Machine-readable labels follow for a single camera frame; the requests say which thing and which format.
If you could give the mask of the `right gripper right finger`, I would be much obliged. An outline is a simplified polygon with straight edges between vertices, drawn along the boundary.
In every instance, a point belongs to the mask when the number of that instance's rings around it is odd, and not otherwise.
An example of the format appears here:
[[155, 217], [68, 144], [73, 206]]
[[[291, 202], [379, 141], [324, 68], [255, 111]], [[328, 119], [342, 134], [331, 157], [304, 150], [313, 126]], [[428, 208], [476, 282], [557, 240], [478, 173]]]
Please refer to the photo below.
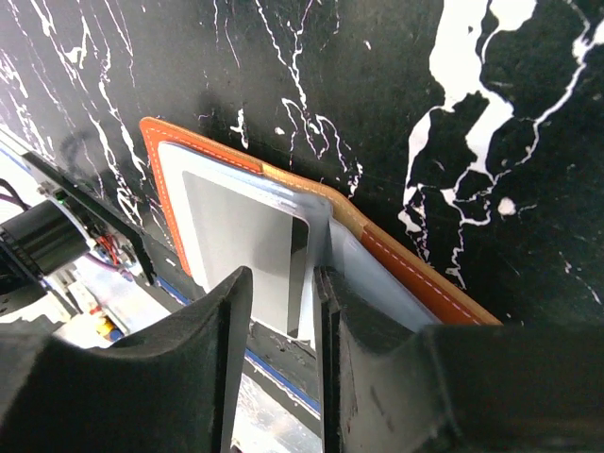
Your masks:
[[599, 452], [600, 326], [412, 332], [314, 271], [326, 452]]

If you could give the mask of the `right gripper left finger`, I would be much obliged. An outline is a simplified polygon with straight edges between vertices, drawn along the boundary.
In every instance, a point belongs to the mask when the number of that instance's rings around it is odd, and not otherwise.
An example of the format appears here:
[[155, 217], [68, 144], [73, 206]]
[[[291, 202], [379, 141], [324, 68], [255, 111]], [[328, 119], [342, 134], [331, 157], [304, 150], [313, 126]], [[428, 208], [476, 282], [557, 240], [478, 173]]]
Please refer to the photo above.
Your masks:
[[227, 452], [252, 293], [242, 266], [107, 348], [2, 325], [2, 450]]

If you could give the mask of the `brown leather card holder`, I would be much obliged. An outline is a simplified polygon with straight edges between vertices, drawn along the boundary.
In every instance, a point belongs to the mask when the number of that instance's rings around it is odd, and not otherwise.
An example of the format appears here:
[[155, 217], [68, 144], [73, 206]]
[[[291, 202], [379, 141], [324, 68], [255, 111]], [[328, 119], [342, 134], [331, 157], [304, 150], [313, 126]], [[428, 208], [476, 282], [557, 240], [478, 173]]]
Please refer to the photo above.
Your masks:
[[250, 268], [252, 316], [274, 331], [315, 341], [318, 266], [334, 268], [412, 331], [495, 323], [328, 185], [157, 118], [143, 118], [140, 129], [182, 270], [212, 290], [235, 268]]

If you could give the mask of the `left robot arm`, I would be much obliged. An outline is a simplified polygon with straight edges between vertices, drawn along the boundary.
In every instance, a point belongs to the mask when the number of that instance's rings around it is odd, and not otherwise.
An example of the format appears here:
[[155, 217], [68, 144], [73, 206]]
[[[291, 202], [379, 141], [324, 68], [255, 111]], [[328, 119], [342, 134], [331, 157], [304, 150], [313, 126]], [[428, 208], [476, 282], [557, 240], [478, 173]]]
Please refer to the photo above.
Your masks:
[[52, 187], [30, 206], [6, 180], [1, 195], [23, 211], [1, 224], [1, 313], [8, 315], [44, 297], [42, 281], [91, 252], [101, 232], [89, 210], [70, 193]]

